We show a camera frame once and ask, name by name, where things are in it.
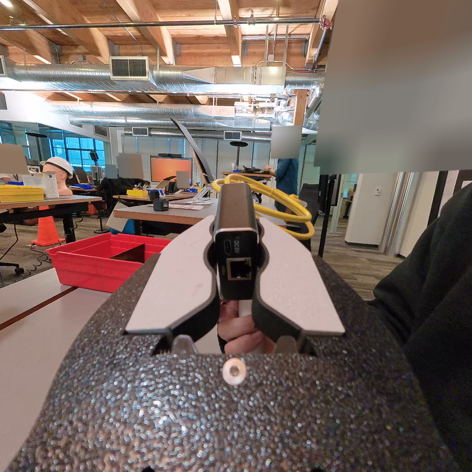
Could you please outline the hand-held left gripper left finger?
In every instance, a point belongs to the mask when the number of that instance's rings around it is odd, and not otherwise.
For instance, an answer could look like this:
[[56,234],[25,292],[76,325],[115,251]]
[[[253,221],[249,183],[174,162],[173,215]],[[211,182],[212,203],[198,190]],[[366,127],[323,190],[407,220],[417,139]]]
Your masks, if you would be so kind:
[[179,335],[201,344],[220,317],[213,257],[214,216],[174,238],[159,254],[127,322],[128,335]]

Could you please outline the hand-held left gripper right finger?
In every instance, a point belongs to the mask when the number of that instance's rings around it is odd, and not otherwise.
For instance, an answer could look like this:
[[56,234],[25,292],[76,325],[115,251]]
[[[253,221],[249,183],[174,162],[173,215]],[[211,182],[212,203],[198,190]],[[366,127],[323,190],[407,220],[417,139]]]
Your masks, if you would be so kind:
[[309,337],[339,337],[345,327],[311,252],[266,218],[260,229],[259,261],[251,316],[273,343],[290,337],[299,351]]

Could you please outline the red plastic bin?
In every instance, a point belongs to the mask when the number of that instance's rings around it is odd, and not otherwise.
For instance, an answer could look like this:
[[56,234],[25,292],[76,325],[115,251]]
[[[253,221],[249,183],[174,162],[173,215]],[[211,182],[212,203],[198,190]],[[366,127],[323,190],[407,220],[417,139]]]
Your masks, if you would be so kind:
[[145,261],[162,252],[169,239],[112,234],[94,236],[47,250],[61,284],[112,293],[144,263],[111,260],[110,257],[145,244]]

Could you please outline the black ethernet splitter box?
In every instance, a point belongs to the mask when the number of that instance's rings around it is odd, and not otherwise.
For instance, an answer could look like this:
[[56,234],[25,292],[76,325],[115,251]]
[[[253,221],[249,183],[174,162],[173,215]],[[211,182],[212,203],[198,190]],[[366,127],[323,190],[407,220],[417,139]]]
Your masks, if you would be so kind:
[[259,229],[247,183],[221,186],[213,247],[220,297],[250,300],[259,261]]

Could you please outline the person's right forearm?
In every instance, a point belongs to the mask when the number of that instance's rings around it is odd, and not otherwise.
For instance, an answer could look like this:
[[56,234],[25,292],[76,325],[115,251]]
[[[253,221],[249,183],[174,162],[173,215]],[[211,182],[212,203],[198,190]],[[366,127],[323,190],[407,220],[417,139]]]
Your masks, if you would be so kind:
[[459,190],[409,256],[373,290],[369,310],[403,348],[461,471],[472,470],[472,186]]

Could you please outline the person's right hand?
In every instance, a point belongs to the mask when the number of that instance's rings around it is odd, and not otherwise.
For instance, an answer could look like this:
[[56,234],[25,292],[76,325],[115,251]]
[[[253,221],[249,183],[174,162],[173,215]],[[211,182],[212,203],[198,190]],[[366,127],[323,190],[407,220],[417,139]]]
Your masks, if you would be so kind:
[[248,354],[259,347],[269,354],[275,343],[256,328],[251,315],[239,315],[239,301],[221,300],[217,336],[221,352],[227,355]]

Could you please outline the black bin divider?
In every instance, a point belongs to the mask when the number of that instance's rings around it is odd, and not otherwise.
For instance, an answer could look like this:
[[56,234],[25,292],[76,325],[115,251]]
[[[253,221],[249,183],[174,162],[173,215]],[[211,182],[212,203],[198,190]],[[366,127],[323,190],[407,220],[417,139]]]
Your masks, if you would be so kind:
[[111,260],[133,263],[145,263],[145,244],[137,245],[131,249],[111,256]]

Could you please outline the black stand pole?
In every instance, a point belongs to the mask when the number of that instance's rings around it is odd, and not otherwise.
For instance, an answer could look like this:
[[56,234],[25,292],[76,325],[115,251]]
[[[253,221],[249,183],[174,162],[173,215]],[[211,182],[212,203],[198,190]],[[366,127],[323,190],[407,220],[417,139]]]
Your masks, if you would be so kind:
[[326,242],[326,235],[327,235],[327,225],[329,219],[329,213],[331,208],[331,199],[332,199],[332,185],[331,185],[331,177],[330,175],[320,175],[320,182],[319,182],[319,208],[318,213],[322,217],[322,230],[320,235],[320,243],[318,249],[318,256],[320,258],[323,257],[325,242]]

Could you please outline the orange display screen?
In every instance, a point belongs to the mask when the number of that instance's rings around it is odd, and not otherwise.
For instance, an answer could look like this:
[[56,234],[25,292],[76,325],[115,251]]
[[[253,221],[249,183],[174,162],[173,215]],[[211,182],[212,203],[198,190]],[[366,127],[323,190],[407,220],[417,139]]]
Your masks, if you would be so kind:
[[160,182],[170,176],[176,176],[177,171],[187,171],[192,178],[192,160],[190,158],[170,158],[150,156],[150,178],[152,182]]

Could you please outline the small wooden standing desk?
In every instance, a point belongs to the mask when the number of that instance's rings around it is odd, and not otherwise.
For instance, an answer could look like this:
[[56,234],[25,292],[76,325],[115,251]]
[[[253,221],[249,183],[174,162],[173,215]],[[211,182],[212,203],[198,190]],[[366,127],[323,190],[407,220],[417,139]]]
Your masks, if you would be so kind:
[[255,181],[263,181],[263,182],[270,181],[273,177],[271,174],[269,174],[267,172],[256,172],[256,173],[249,172],[249,173],[246,173],[246,172],[240,172],[239,170],[231,170],[231,171],[222,171],[221,172],[221,175],[223,177],[228,176],[230,174],[236,174],[238,176],[243,176],[243,177],[255,180]]

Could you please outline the orange traffic cone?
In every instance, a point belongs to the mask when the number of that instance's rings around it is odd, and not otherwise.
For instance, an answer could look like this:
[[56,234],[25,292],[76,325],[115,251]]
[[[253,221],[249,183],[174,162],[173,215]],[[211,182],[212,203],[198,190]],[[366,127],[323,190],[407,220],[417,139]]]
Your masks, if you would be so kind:
[[56,229],[54,218],[52,216],[42,217],[38,219],[37,239],[31,241],[31,245],[49,247],[61,245],[66,239],[60,238]]

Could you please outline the grey leaning panel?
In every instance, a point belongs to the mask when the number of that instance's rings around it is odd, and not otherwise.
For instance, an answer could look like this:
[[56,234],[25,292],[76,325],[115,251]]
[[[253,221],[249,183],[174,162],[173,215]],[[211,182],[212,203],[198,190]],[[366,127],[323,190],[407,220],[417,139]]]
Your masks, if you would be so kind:
[[185,139],[189,142],[192,148],[192,151],[194,153],[194,157],[196,159],[198,168],[202,175],[204,185],[207,187],[211,187],[212,182],[214,181],[214,176],[211,172],[210,166],[206,158],[202,154],[201,149],[199,148],[195,140],[192,138],[190,132],[187,130],[186,127],[183,126],[183,124],[180,121],[174,118],[171,118],[171,121],[177,127],[177,129],[181,132],[181,134],[185,137]]

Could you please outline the mannequin head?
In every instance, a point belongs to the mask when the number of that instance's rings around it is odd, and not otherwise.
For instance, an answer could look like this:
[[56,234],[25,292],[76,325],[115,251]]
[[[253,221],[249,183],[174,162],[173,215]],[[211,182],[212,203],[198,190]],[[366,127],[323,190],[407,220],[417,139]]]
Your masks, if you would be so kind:
[[43,166],[43,172],[55,174],[58,194],[60,197],[69,197],[73,195],[72,190],[67,186],[68,173],[66,170],[49,163]]

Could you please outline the black round top stand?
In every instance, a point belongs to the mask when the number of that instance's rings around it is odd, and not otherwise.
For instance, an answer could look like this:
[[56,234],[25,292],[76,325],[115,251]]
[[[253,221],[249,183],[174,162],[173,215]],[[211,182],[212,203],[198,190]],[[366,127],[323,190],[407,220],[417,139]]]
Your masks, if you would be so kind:
[[247,142],[244,141],[230,141],[230,145],[236,148],[236,162],[232,164],[233,171],[239,172],[239,157],[240,157],[240,150],[241,148],[245,148],[248,146]]

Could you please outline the white hard hat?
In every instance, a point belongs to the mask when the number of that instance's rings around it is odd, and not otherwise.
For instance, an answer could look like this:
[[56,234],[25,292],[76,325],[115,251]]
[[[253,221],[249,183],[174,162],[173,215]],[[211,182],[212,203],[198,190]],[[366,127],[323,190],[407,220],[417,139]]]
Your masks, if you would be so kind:
[[74,175],[74,169],[71,164],[66,159],[61,157],[51,157],[46,161],[41,161],[40,165],[43,167],[46,165],[51,165],[56,168],[60,168],[68,174],[68,178],[72,178]]

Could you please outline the stack of yellow bins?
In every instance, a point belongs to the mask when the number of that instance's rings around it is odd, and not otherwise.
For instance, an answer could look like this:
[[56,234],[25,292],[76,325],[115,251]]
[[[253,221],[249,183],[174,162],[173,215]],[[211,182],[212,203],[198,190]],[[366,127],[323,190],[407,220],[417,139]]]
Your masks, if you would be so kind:
[[44,190],[41,187],[24,185],[0,186],[0,203],[27,203],[41,202],[44,200]]

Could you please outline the black white marker board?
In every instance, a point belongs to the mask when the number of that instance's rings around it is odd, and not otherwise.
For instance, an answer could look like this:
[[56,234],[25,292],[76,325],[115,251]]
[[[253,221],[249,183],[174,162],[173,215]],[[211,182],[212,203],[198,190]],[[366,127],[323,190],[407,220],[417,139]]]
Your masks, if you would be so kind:
[[461,192],[463,188],[471,185],[472,170],[449,170],[446,172],[445,186],[442,192],[438,216],[441,215],[444,206],[451,198]]

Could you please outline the silver ventilation duct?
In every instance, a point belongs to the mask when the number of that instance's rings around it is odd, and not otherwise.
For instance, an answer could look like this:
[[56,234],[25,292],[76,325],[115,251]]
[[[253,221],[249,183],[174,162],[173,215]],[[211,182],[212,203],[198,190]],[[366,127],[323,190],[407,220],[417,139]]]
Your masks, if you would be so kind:
[[154,66],[146,56],[111,57],[109,64],[17,64],[1,56],[1,89],[167,95],[255,95],[311,90],[323,73],[282,67],[179,68]]
[[272,107],[272,103],[261,103],[259,107],[245,102],[230,106],[184,105],[184,104],[138,104],[103,102],[52,102],[45,101],[48,109],[56,114],[106,116],[106,117],[173,117],[173,118],[256,118],[276,119],[283,113],[291,113],[289,107]]

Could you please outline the wooden support post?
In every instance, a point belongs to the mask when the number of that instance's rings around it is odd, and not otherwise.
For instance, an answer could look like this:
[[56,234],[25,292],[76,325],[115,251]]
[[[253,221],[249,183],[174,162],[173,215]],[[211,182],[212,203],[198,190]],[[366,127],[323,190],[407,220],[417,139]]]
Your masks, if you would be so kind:
[[307,89],[295,90],[295,105],[294,105],[294,115],[293,115],[294,126],[303,126],[304,124],[307,98],[308,98]]

